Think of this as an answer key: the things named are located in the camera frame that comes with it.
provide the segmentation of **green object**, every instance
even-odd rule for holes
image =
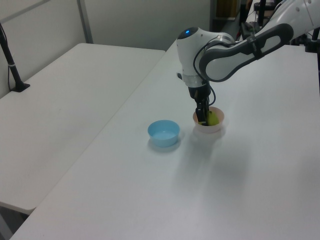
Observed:
[[[214,126],[220,123],[219,118],[213,111],[208,111],[206,115],[208,126]]]

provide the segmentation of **robotic arm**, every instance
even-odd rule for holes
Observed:
[[[255,35],[236,43],[227,33],[208,32],[198,27],[177,38],[182,75],[197,104],[198,121],[207,126],[210,81],[223,82],[237,70],[279,49],[287,42],[320,27],[320,0],[284,0],[267,24]]]

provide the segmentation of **blue bowl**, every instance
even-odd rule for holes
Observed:
[[[180,127],[174,121],[159,120],[148,127],[148,134],[154,145],[170,147],[178,141]]]

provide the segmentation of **white table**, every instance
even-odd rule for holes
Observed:
[[[0,99],[0,206],[30,214],[164,53],[79,44]]]
[[[174,43],[12,240],[319,239],[317,56],[286,45],[212,84],[215,134],[193,129],[180,69]],[[177,145],[149,142],[160,119]]]

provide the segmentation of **white bowl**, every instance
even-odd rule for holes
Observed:
[[[199,132],[205,133],[205,134],[212,134],[215,133],[217,131],[219,131],[222,127],[222,123],[225,119],[225,115],[224,112],[221,111],[219,108],[214,107],[214,106],[210,106],[209,110],[214,112],[217,116],[217,118],[219,119],[219,123],[217,125],[213,125],[213,126],[203,126],[200,125],[198,123],[198,118],[197,118],[197,114],[196,112],[193,113],[193,121],[195,124],[195,129],[197,129]]]

